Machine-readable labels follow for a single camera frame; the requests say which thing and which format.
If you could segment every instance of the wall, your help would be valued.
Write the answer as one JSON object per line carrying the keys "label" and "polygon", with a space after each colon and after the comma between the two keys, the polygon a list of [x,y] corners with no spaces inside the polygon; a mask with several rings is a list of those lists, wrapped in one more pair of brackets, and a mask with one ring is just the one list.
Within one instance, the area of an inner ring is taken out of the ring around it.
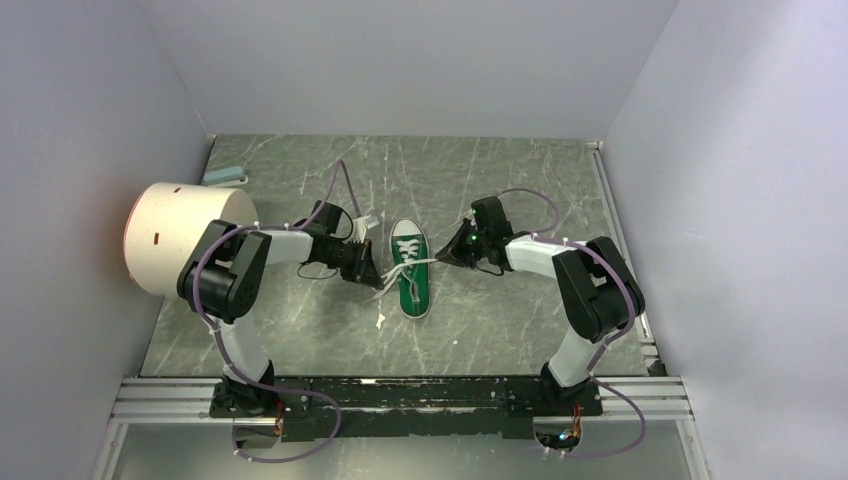
{"label": "wall", "polygon": [[133,1],[3,2],[0,45],[0,478],[79,480],[161,303],[126,217],[198,181],[208,141]]}
{"label": "wall", "polygon": [[677,0],[141,0],[219,133],[600,139]]}
{"label": "wall", "polygon": [[675,10],[604,157],[718,480],[848,471],[848,4]]}

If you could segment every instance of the gray marble surface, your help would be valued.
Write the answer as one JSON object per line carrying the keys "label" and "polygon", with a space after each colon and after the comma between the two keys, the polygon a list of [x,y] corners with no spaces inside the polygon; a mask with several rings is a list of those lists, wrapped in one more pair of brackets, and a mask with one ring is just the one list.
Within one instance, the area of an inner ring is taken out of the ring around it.
{"label": "gray marble surface", "polygon": [[[509,186],[550,195],[562,209],[557,236],[609,235],[609,213],[582,142],[562,140],[220,135],[208,169],[242,165],[244,190],[262,223],[305,217],[323,197],[332,163],[343,157],[364,213],[382,219],[369,231],[381,271],[393,266],[387,237],[403,217],[425,230],[435,253],[456,231],[471,201]],[[352,212],[343,183],[331,201]],[[516,230],[551,222],[536,197],[503,197]],[[255,305],[262,343],[283,375],[458,375],[537,373],[556,352],[568,321],[555,282],[531,274],[497,278],[436,263],[432,307],[411,320],[397,289],[381,300],[340,278],[303,280],[297,265],[265,271]],[[320,266],[304,274],[322,275]],[[601,375],[644,374],[636,330],[612,345]],[[186,302],[166,300],[141,374],[217,376],[222,362]]]}

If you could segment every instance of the white shoelace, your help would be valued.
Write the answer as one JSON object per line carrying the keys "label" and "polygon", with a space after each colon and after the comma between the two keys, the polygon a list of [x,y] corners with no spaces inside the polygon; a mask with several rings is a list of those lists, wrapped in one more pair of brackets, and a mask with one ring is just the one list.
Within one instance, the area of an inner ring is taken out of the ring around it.
{"label": "white shoelace", "polygon": [[409,268],[413,265],[432,263],[436,261],[435,258],[416,258],[418,256],[418,247],[420,243],[421,242],[417,239],[406,241],[398,240],[396,242],[400,249],[400,258],[402,263],[395,265],[394,268],[383,274],[382,278],[384,287],[372,297],[373,299],[377,299],[385,295],[389,290],[391,290],[392,285],[396,283],[397,278],[402,276],[409,281],[409,293],[412,295],[412,301],[415,303],[420,301],[418,298],[418,288],[415,285],[415,282],[412,281],[412,277],[409,276]]}

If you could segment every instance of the shoe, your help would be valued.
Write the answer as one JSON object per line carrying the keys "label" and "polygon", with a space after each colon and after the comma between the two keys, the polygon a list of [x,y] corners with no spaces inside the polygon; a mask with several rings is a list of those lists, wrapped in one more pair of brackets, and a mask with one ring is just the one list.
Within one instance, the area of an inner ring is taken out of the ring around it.
{"label": "shoe", "polygon": [[430,254],[427,237],[417,223],[403,218],[395,222],[389,238],[396,266],[418,261],[401,267],[397,275],[400,308],[407,317],[423,317],[430,310],[430,266],[420,262]]}

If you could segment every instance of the white connector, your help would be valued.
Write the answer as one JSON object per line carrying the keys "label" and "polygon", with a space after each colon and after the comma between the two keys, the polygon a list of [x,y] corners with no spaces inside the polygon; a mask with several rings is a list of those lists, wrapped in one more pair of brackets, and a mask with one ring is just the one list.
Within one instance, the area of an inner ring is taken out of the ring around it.
{"label": "white connector", "polygon": [[353,230],[350,233],[351,242],[365,241],[365,235],[369,228],[374,228],[380,224],[380,218],[376,215],[365,215],[363,217],[353,219]]}

